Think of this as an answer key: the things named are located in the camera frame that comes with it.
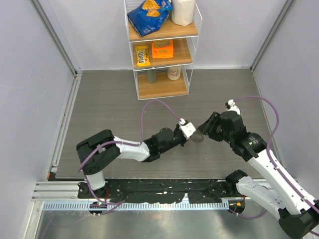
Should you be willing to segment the metal key organizer with rings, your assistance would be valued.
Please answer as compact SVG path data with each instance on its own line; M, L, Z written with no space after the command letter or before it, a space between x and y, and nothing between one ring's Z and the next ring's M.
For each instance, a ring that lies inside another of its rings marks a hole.
M191 140L195 143L201 143L204 141L204 136L201 132L195 132L192 136L191 136Z

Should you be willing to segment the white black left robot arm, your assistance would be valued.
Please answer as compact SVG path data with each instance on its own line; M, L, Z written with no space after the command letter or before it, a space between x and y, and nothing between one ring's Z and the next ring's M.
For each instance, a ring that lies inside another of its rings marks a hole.
M116 159L132 159L137 162L153 162L160 156L185 143L196 129L190 122L177 124L174 130L162 128L158 133L143 142L123 140L113 135L109 129L103 130L92 137L78 143L76 151L90 187L89 192L95 198L106 194L107 187L103 169Z

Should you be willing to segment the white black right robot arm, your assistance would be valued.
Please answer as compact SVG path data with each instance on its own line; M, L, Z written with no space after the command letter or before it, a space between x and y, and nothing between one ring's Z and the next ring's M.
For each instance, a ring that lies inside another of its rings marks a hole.
M271 213L292 239L302 239L319 224L319 202L278 162L266 142L248 132L236 111L214 112L199 131L215 141L229 144L233 152L254 167L269 183L268 190L241 170L226 177L231 196L247 196Z

